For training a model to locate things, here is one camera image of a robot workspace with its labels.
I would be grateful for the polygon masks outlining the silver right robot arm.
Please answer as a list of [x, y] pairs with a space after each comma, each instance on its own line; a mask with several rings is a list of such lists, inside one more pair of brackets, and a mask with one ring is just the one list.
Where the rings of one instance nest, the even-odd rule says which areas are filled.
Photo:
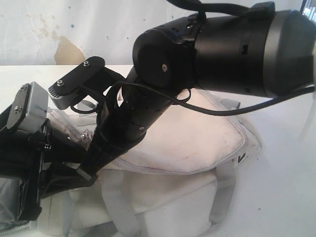
[[[273, 2], [250, 8], [176, 0], [195, 13], [141, 34], [126, 78], [104, 68], [96, 87], [106, 91], [97, 127], [77, 169], [86, 180], [137, 145], [172, 104], [212, 116], [249, 113], [315, 91], [315, 24]], [[192, 88], [267, 97], [232, 111], [211, 111], [178, 100]]]

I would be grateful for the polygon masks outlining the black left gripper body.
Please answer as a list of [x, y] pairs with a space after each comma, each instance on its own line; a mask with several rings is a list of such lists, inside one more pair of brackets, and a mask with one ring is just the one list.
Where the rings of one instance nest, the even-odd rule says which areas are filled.
[[40, 173], [50, 122], [35, 133], [0, 124], [0, 219], [34, 221], [40, 206]]

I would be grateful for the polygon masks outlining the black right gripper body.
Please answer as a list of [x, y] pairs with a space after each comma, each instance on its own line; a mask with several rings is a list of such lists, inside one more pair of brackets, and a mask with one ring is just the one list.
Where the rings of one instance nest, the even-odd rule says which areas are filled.
[[131, 84], [145, 82], [131, 69], [128, 85], [110, 90], [91, 143], [115, 146], [118, 157], [140, 143], [151, 125], [170, 107], [171, 101], [150, 90]]

